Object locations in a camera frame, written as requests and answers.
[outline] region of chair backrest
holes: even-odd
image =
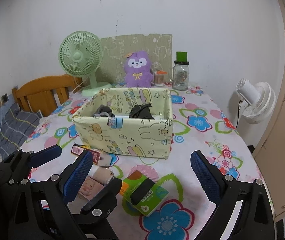
[[[74,78],[67,74],[42,77],[24,84],[19,89],[13,88],[12,94],[16,103],[24,111],[37,112],[40,110],[44,116],[49,116],[58,107],[53,90],[56,90],[62,104],[69,98],[68,87],[74,90],[81,82],[81,78]]]

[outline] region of wall socket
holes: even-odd
[[[8,101],[8,96],[7,96],[7,94],[4,94],[4,95],[1,97],[1,101],[2,101],[3,103],[6,103],[6,102]]]
[[[7,94],[4,94],[3,96],[0,97],[0,107],[4,105],[8,101],[8,96]]]

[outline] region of white fan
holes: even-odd
[[[242,78],[236,86],[236,91],[244,98],[239,105],[237,123],[241,116],[250,124],[260,123],[273,112],[276,96],[267,82],[259,82],[253,86],[249,80]]]

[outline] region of yellow bow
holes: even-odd
[[[136,78],[135,78],[135,80],[136,80],[136,79],[140,79],[140,76],[142,76],[142,75],[143,75],[143,74],[140,72],[140,73],[138,73],[138,74],[137,74],[137,73],[133,73],[132,76],[133,76],[133,77],[136,77]]]

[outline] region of purple plush toy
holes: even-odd
[[[124,64],[126,72],[124,80],[127,87],[151,87],[151,81],[154,79],[150,73],[151,66],[147,52],[141,50],[131,54]]]

